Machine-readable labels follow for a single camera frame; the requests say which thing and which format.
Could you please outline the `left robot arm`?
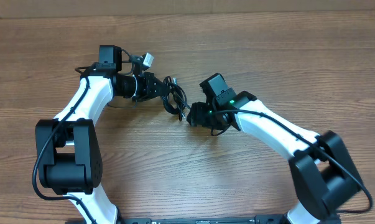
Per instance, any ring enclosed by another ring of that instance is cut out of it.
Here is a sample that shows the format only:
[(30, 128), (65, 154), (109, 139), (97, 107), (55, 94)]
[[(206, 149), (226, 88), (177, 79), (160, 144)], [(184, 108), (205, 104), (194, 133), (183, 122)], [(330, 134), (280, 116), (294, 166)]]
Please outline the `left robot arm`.
[(95, 125), (116, 96), (135, 103), (166, 93), (148, 71), (151, 54), (131, 55), (115, 45), (100, 45), (98, 61), (77, 67), (80, 86), (67, 106), (35, 126), (37, 159), (32, 171), (36, 195), (48, 201), (69, 200), (85, 223), (121, 223), (119, 208), (110, 202), (101, 179), (103, 161)]

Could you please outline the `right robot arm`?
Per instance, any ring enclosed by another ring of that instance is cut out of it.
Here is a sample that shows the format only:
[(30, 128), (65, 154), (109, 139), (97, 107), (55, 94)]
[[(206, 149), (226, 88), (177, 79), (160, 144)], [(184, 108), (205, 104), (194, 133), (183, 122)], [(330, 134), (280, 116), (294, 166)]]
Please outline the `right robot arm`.
[(287, 160), (299, 202), (282, 223), (340, 223), (339, 207), (363, 189), (363, 181), (339, 135), (318, 134), (287, 121), (249, 92), (235, 93), (219, 73), (200, 87), (206, 101), (192, 104), (191, 126), (219, 134), (233, 127)]

